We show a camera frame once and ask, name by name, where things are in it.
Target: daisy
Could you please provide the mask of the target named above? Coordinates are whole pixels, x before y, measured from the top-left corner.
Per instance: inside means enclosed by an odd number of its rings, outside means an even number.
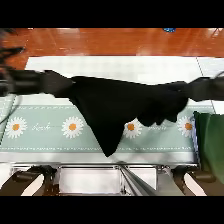
[[[27,129],[26,121],[22,117],[14,117],[8,122],[5,132],[8,138],[17,138]]]
[[[69,117],[63,122],[62,131],[66,138],[75,138],[82,134],[83,122],[78,117]]]
[[[137,119],[134,119],[133,121],[126,123],[124,125],[124,133],[123,133],[124,136],[130,139],[139,136],[142,130],[141,126],[142,126],[141,123]]]
[[[179,127],[178,130],[182,132],[182,135],[189,138],[192,137],[193,125],[190,121],[190,117],[185,116],[179,119],[177,127]]]

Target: wooden floor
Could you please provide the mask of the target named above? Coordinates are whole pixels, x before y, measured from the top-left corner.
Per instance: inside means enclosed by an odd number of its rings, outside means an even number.
[[[224,29],[177,28],[17,28],[7,34],[5,47],[24,46],[26,51],[7,63],[24,69],[30,56],[159,55],[224,57]]]

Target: green cloth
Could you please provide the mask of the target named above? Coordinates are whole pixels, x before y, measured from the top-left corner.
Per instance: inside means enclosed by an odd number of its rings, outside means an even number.
[[[200,165],[224,184],[224,115],[194,112]]]

